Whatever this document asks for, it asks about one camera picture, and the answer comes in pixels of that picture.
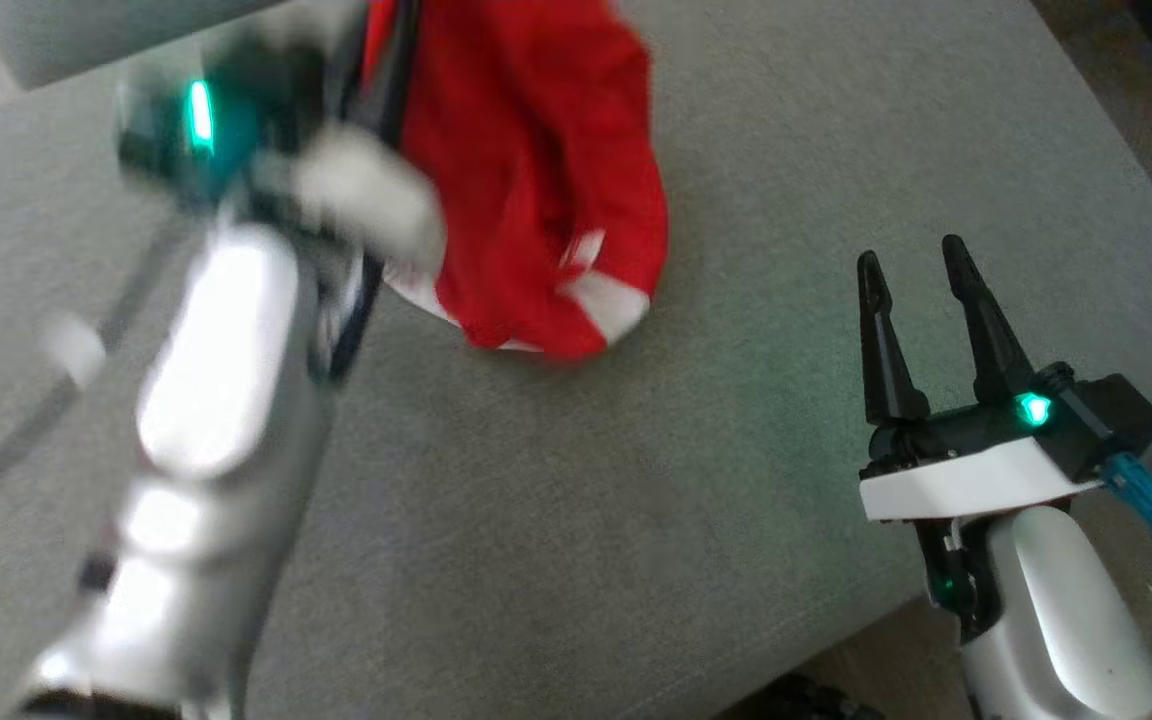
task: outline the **blue connector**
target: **blue connector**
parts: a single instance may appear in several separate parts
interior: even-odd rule
[[[1130,452],[1121,452],[1105,462],[1105,487],[1127,502],[1152,530],[1152,473]]]

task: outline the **black cable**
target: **black cable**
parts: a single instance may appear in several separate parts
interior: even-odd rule
[[[157,279],[172,259],[173,250],[182,245],[182,240],[185,237],[188,237],[188,225],[177,218],[168,220],[159,228],[154,241],[142,256],[141,264],[136,266],[136,272],[128,279],[127,286],[114,302],[108,318],[101,324],[100,336],[106,353],[114,353],[122,346],[132,320],[145,306],[150,293],[154,290]],[[73,379],[65,378],[47,392],[20,424],[15,425],[8,437],[0,442],[0,482],[20,461],[26,458],[29,452],[32,452],[51,430],[59,427],[60,420],[68,414],[77,397],[78,387],[74,386]]]

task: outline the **red cloth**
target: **red cloth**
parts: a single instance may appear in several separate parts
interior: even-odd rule
[[[371,13],[365,77],[393,0]],[[590,232],[605,233],[592,270],[655,291],[667,217],[649,66],[605,0],[425,0],[402,152],[438,187],[435,295],[471,343],[568,359],[607,347],[561,291],[586,270],[564,252]]]

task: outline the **floor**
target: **floor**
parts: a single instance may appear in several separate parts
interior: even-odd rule
[[[1152,177],[1152,46],[1121,10],[1124,1],[1036,3]],[[18,92],[0,63],[0,104]],[[1105,493],[1084,498],[1075,514],[1101,551],[1152,647],[1152,594],[1147,590],[1152,539],[1126,507]],[[820,653],[799,673],[844,688],[890,720],[970,717],[958,682],[954,624],[923,600],[910,601]]]

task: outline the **green light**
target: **green light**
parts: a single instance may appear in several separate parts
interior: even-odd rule
[[[1052,401],[1041,395],[1034,395],[1032,392],[1016,396],[1016,407],[1020,411],[1020,418],[1030,427],[1037,429],[1038,425],[1043,425],[1051,418]]]
[[[200,79],[189,83],[189,135],[196,147],[211,150],[211,97]]]

